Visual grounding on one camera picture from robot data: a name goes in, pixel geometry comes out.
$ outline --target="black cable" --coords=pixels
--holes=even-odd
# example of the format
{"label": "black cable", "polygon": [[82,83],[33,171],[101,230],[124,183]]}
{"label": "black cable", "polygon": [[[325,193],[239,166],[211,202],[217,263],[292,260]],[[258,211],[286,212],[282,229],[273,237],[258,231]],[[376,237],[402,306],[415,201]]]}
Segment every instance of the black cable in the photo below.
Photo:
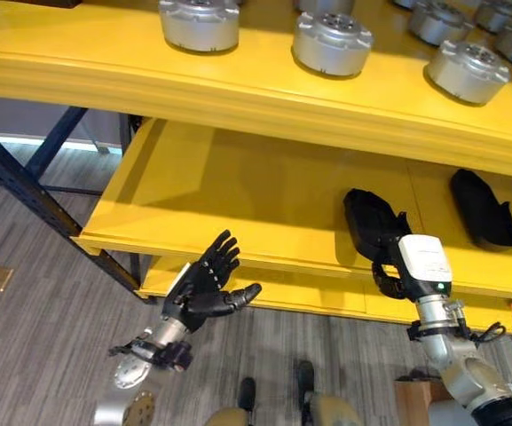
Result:
{"label": "black cable", "polygon": [[504,327],[499,323],[499,321],[497,321],[491,326],[489,326],[483,334],[478,335],[477,333],[473,333],[472,336],[470,337],[470,340],[472,340],[475,343],[475,345],[478,346],[481,343],[490,343],[495,341],[496,339],[500,339],[505,334],[506,327]]}

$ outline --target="gray carpet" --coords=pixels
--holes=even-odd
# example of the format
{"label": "gray carpet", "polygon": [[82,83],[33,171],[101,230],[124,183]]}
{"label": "gray carpet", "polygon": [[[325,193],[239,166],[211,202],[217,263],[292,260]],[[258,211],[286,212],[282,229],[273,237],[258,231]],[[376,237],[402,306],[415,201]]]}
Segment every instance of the gray carpet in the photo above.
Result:
{"label": "gray carpet", "polygon": [[[45,181],[99,189],[113,158],[63,150]],[[95,203],[72,194],[57,199],[82,223]],[[128,295],[1,188],[0,265],[15,269],[0,294],[0,425],[90,424],[116,363],[107,348],[154,324],[160,307]],[[195,361],[170,377],[155,425],[203,424],[232,405],[240,379],[252,375],[256,425],[295,426],[293,365],[305,358],[317,368],[320,391],[351,401],[368,426],[394,426],[392,381],[426,367],[406,327],[357,319],[246,309],[209,321],[191,341]],[[512,380],[508,338],[482,352]]]}

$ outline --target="robotic hand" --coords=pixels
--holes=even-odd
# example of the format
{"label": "robotic hand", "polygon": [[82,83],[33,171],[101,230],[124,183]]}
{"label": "robotic hand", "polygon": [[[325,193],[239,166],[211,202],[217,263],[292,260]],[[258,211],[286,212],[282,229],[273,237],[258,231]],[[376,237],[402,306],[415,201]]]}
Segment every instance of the robotic hand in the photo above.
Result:
{"label": "robotic hand", "polygon": [[374,262],[374,279],[384,295],[415,303],[420,320],[408,329],[410,340],[421,342],[449,393],[480,426],[512,426],[512,391],[477,351],[506,329],[495,323],[482,335],[470,333],[462,303],[449,300],[453,276],[439,238],[391,236],[382,246],[399,278]]}
{"label": "robotic hand", "polygon": [[128,344],[110,350],[111,355],[124,356],[104,400],[98,404],[94,425],[150,425],[163,377],[170,370],[186,370],[193,361],[191,345],[182,339],[198,330],[206,318],[239,311],[262,290],[259,284],[230,293],[221,290],[240,265],[240,250],[234,247],[237,241],[230,237],[230,232],[224,231],[198,261],[183,268],[155,328],[146,328]]}

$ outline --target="blue metal frame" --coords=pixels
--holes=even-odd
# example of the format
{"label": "blue metal frame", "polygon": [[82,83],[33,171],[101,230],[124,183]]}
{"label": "blue metal frame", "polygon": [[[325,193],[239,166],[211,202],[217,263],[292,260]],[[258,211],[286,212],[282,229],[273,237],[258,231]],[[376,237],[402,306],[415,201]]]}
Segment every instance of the blue metal frame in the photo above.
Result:
{"label": "blue metal frame", "polygon": [[[92,256],[76,245],[70,237],[80,235],[82,227],[68,215],[38,183],[37,179],[26,168],[22,167],[1,144],[0,185],[9,190],[22,204],[41,218],[69,244],[77,248],[100,269],[137,297],[134,291],[140,287],[139,280],[118,264],[105,250],[101,250],[97,256]],[[155,299],[150,297],[146,302],[154,303]]]}
{"label": "blue metal frame", "polygon": [[86,111],[88,111],[88,108],[70,106],[60,117],[60,120],[55,124],[51,132],[44,139],[44,142],[35,151],[25,166],[25,169],[33,175],[33,178],[37,180],[41,178],[54,157],[56,157],[62,144],[65,143],[70,133],[72,133],[72,130],[74,130],[76,125],[82,120]]}

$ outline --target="yellow shelving unit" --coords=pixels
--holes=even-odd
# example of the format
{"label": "yellow shelving unit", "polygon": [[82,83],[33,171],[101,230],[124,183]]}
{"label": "yellow shelving unit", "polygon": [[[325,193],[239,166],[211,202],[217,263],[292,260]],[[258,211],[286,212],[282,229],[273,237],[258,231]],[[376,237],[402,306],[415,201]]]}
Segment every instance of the yellow shelving unit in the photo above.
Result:
{"label": "yellow shelving unit", "polygon": [[408,12],[369,0],[354,14],[374,50],[359,77],[341,80],[293,61],[291,0],[242,5],[240,45],[219,55],[167,45],[155,0],[84,0],[72,10],[0,1],[0,96],[512,176],[512,83],[486,106],[457,104],[424,80],[435,49],[407,33]]}
{"label": "yellow shelving unit", "polygon": [[[358,187],[406,211],[414,232],[443,238],[457,291],[512,297],[512,249],[492,253],[469,242],[447,186],[455,170],[149,120],[76,241],[90,252],[195,259],[228,228],[246,266],[370,279],[370,262],[354,249],[343,216],[344,195]],[[512,178],[485,178],[512,201]]]}
{"label": "yellow shelving unit", "polygon": [[[180,257],[154,258],[140,294],[166,296],[183,266]],[[253,282],[261,283],[263,288],[252,302],[254,306],[400,323],[419,319],[414,304],[382,295],[369,275],[357,273],[340,279],[241,266],[225,289],[232,291]],[[465,303],[469,327],[485,330],[500,321],[512,333],[512,310],[505,299],[459,291],[453,291],[452,297]]]}
{"label": "yellow shelving unit", "polygon": [[[93,254],[182,264],[230,228],[244,265],[233,285],[261,280],[256,304],[411,321],[412,305],[376,293],[351,243],[342,199],[360,187],[444,240],[473,327],[512,330],[512,250],[470,245],[446,189],[455,167],[512,176],[512,82],[486,106],[455,103],[424,80],[435,50],[407,34],[408,12],[371,0],[354,14],[375,43],[348,80],[293,61],[290,0],[246,2],[240,45],[211,55],[167,45],[156,0],[0,1],[0,97],[169,120],[141,128],[76,239]],[[512,201],[512,178],[484,176]],[[166,291],[174,267],[163,261],[142,296]]]}

